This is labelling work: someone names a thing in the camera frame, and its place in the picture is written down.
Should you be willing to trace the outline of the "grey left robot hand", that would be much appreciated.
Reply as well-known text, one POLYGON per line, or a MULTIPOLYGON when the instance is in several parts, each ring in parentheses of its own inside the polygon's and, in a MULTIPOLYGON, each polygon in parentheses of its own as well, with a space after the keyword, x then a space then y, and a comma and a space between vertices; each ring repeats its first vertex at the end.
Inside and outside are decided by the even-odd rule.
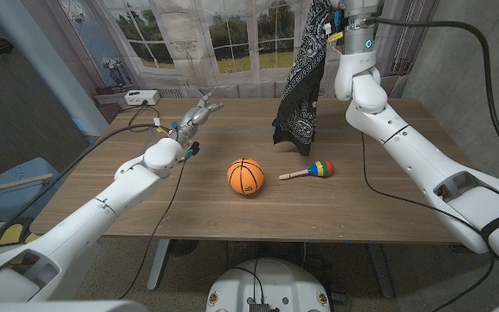
POLYGON ((210 104, 211 96, 212 93, 205 94, 198 101, 198 104, 191 108, 178 124, 173 126, 171 138, 176 140, 183 149, 188 148, 198 128, 208 120, 209 116, 224 107, 223 103, 210 104))

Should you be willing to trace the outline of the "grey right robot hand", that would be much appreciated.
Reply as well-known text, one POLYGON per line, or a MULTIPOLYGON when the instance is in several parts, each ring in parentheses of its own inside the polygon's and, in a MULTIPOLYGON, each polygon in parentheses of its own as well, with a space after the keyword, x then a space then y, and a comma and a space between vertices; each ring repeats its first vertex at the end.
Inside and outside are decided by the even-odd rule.
POLYGON ((327 41, 345 55, 371 52, 374 27, 366 19, 377 12, 378 0, 329 0, 334 9, 334 24, 324 25, 327 41))

